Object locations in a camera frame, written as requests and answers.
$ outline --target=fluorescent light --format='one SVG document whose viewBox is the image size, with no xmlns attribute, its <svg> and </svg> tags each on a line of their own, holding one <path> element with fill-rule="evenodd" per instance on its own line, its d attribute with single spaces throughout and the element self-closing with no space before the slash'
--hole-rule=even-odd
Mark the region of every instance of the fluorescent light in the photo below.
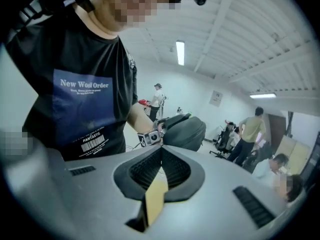
<svg viewBox="0 0 320 240">
<path fill-rule="evenodd" d="M 264 94 L 253 94 L 250 95 L 252 99 L 265 99 L 265 98 L 276 98 L 277 95 L 275 93 L 264 93 Z"/>
<path fill-rule="evenodd" d="M 185 65 L 185 42 L 184 41 L 176 41 L 176 52 L 178 54 L 178 64 L 181 66 Z"/>
</svg>

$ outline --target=graphic t-shirt print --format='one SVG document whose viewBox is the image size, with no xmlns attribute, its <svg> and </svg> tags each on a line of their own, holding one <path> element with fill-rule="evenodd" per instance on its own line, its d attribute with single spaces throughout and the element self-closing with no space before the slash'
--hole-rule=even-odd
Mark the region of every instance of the graphic t-shirt print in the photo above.
<svg viewBox="0 0 320 240">
<path fill-rule="evenodd" d="M 111 77 L 53 72 L 53 120 L 60 147 L 115 123 Z"/>
</svg>

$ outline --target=poster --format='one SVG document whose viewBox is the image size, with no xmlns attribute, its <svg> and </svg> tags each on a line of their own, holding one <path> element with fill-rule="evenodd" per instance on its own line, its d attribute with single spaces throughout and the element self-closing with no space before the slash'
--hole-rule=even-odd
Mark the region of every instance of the poster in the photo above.
<svg viewBox="0 0 320 240">
<path fill-rule="evenodd" d="M 209 103 L 216 107 L 219 107 L 222 97 L 223 97 L 223 94 L 221 92 L 214 90 Z"/>
</svg>

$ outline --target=neck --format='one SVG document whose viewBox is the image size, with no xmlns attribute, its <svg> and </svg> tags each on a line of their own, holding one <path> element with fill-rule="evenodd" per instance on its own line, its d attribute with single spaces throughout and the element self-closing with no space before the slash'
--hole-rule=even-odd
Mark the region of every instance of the neck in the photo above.
<svg viewBox="0 0 320 240">
<path fill-rule="evenodd" d="M 97 36 L 109 40 L 115 39 L 118 36 L 118 33 L 108 30 L 97 20 L 94 11 L 87 13 L 83 8 L 81 8 L 77 4 L 74 4 L 73 8 L 75 10 L 75 13 L 85 24 L 85 26 Z"/>
</svg>

